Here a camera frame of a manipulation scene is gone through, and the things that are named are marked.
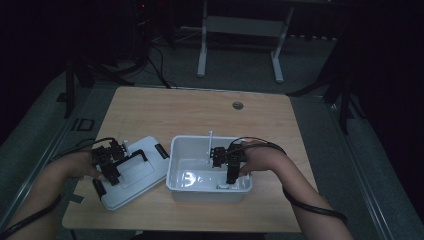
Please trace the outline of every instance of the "white metal desk frame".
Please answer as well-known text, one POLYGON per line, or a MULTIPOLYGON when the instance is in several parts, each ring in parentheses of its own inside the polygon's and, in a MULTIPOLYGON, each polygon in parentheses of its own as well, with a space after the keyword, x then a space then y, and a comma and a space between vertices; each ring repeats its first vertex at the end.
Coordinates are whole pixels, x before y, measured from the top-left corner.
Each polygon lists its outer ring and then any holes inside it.
POLYGON ((277 83, 282 83, 284 81, 278 56, 280 55, 284 39, 286 38, 287 30, 290 25, 290 20, 294 11, 293 7, 289 9, 284 21, 268 21, 257 19, 210 16, 208 15, 207 8, 207 0, 204 0, 202 21, 202 47, 200 49, 199 65, 197 68, 198 77, 205 76, 207 56, 207 32, 221 32, 265 37, 278 37, 278 46, 274 51, 271 51, 271 60, 272 66, 274 68, 275 81, 277 83))

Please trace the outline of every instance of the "human arm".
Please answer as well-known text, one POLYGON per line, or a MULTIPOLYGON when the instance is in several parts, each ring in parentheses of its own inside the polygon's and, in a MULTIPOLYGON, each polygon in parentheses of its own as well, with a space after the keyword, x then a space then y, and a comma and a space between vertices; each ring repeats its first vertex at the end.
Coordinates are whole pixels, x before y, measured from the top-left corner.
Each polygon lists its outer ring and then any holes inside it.
MULTIPOLYGON (((48 164, 37 176, 22 206, 16 211, 7 228, 28 216, 45 209, 60 195, 68 178, 91 176, 103 179, 91 165, 90 152, 76 152, 65 155, 48 164)), ((56 209, 20 229, 8 239, 55 239, 57 226, 56 209)))
MULTIPOLYGON (((243 142, 243 146, 258 142, 243 142)), ((284 189, 297 201, 323 209, 332 207, 319 195, 294 162, 283 152, 270 147, 245 149, 247 163, 241 174, 252 171, 274 172, 284 189)), ((338 218, 305 211, 292 204, 296 219, 306 239, 353 239, 346 225, 338 218)))

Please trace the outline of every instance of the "person's right hand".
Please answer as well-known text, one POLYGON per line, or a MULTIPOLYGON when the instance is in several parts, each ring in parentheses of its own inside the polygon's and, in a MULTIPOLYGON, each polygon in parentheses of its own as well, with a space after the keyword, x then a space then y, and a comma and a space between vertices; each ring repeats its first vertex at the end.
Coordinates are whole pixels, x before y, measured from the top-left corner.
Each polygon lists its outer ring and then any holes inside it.
MULTIPOLYGON (((261 144, 260 141, 242 142, 242 146, 252 144, 261 144)), ((278 164, 288 160, 288 157, 281 151, 270 147, 252 147, 244 150, 247 162, 240 169, 240 175, 246 175, 253 171, 267 171, 275 172, 278 164)))

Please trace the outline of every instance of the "person's left arm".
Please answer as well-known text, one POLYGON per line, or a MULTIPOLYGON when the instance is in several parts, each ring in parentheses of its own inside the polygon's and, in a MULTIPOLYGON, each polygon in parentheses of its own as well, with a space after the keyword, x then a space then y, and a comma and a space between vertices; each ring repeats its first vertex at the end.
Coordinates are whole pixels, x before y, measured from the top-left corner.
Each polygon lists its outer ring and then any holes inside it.
MULTIPOLYGON (((6 229, 54 203, 66 179, 84 176, 104 179, 101 172, 91 165, 90 152, 71 153, 48 164, 37 176, 28 196, 6 229)), ((57 221, 57 212, 53 209, 8 239, 55 239, 57 221)))

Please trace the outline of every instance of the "gray carpet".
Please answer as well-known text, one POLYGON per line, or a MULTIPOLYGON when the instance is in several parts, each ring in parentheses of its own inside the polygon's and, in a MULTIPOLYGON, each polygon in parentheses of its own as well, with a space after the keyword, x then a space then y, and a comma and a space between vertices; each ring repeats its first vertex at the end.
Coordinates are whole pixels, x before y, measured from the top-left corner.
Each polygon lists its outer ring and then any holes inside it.
MULTIPOLYGON (((189 35, 182 33, 180 37, 186 36, 189 35)), ((178 41, 175 50, 157 39, 155 46, 164 56, 164 78, 180 88, 284 94, 314 82, 334 46, 334 42, 325 40, 308 42, 289 38, 280 56, 285 82, 277 84, 267 49, 255 50, 249 42, 243 42, 242 46, 240 42, 232 44, 218 37, 211 38, 204 78, 196 76, 198 35, 178 41)), ((160 68, 159 51, 151 49, 150 56, 160 68)), ((150 64, 125 78, 140 87, 162 87, 150 64)), ((8 209, 13 209, 22 184, 34 169, 41 168, 43 161, 83 139, 96 137, 117 87, 104 79, 98 79, 93 89, 77 86, 77 107, 69 119, 63 119, 65 106, 56 102, 56 98, 64 91, 64 75, 52 81, 0 149, 3 169, 0 187, 5 193, 0 206, 2 217, 8 209), (81 118, 95 120, 92 131, 72 130, 74 122, 81 118)), ((324 104, 320 98, 324 92, 322 87, 304 97, 292 98, 321 194, 348 216, 355 239, 423 239, 422 223, 369 123, 354 114, 355 118, 348 120, 349 135, 342 134, 337 125, 337 108, 324 104)), ((75 185, 75 181, 69 181, 64 189, 61 216, 75 185)), ((129 239, 134 232, 76 230, 75 234, 78 239, 114 240, 129 239)), ((301 234, 288 233, 269 233, 265 237, 303 239, 301 234)), ((72 236, 68 229, 60 227, 57 239, 72 239, 72 236)))

